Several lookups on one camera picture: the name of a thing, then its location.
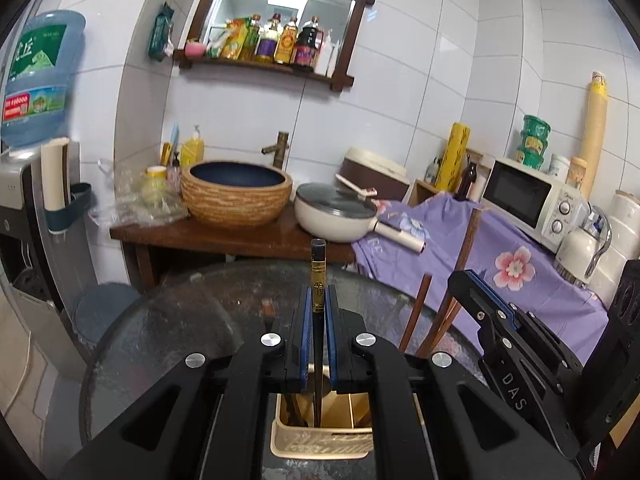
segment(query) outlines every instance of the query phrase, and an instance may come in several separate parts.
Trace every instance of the microwave oven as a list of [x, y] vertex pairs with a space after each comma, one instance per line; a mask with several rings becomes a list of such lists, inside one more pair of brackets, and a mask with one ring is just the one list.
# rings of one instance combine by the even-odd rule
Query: microwave oven
[[580, 190], [509, 158], [496, 159], [481, 203], [553, 253], [590, 212]]

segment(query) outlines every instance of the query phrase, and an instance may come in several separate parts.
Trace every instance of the blue water bottle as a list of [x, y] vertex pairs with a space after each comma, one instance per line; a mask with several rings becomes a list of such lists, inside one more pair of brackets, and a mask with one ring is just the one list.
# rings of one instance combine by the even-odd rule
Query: blue water bottle
[[2, 107], [0, 138], [10, 148], [66, 135], [67, 90], [82, 53], [85, 24], [79, 12], [54, 10], [24, 25]]

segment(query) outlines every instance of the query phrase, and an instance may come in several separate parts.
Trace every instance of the wooden mirror frame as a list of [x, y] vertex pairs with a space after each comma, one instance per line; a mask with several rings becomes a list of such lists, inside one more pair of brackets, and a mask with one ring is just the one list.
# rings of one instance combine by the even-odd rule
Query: wooden mirror frame
[[[295, 70], [289, 65], [267, 64], [253, 61], [239, 61], [210, 57], [190, 59], [185, 56], [183, 49], [176, 49], [174, 51], [174, 60], [180, 63], [180, 68], [190, 68], [193, 63], [201, 62], [210, 64], [232, 64], [236, 66], [258, 68], [260, 70], [271, 70], [272, 72], [289, 73], [291, 75], [302, 76], [309, 79], [326, 82], [329, 84], [332, 91], [341, 92], [345, 87], [353, 86], [353, 77], [347, 75], [349, 63], [351, 62], [351, 54], [353, 53], [353, 47], [356, 44], [356, 37], [358, 35], [358, 30], [360, 28], [360, 22], [362, 21], [364, 9], [367, 6], [372, 6], [376, 0], [354, 1], [355, 4], [353, 6], [353, 10], [351, 11], [351, 15], [349, 16], [349, 21], [347, 22], [347, 27], [344, 33], [344, 41], [340, 49], [340, 54], [338, 55], [338, 59], [335, 64], [334, 73], [330, 78], [318, 75], [313, 72], [309, 73]], [[200, 39], [202, 29], [204, 28], [204, 21], [207, 18], [209, 9], [211, 8], [212, 4], [213, 0], [200, 0], [198, 2], [198, 7], [196, 8], [196, 12], [193, 16], [193, 21], [191, 22], [189, 28], [187, 40]]]

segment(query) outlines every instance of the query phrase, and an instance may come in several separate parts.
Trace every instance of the microwave door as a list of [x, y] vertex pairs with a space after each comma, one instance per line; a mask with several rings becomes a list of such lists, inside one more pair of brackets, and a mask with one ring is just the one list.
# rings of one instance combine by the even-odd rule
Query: microwave door
[[526, 234], [540, 241], [552, 202], [550, 183], [496, 161], [483, 201], [508, 213]]

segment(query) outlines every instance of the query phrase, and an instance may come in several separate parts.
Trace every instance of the purple tablecloth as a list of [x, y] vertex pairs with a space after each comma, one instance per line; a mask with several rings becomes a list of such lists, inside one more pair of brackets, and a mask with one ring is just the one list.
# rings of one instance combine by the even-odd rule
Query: purple tablecloth
[[[431, 274], [425, 303], [437, 310], [474, 207], [478, 204], [457, 202], [447, 193], [415, 208], [380, 201], [380, 218], [422, 237], [426, 248], [415, 254], [369, 234], [353, 244], [356, 261], [369, 277], [414, 297], [422, 275]], [[518, 228], [493, 211], [482, 213], [466, 268], [484, 272], [484, 280], [505, 301], [536, 314], [584, 364], [607, 324], [607, 312], [595, 294], [567, 283], [552, 264], [552, 255]], [[482, 351], [478, 324], [465, 310], [460, 310], [454, 325]]]

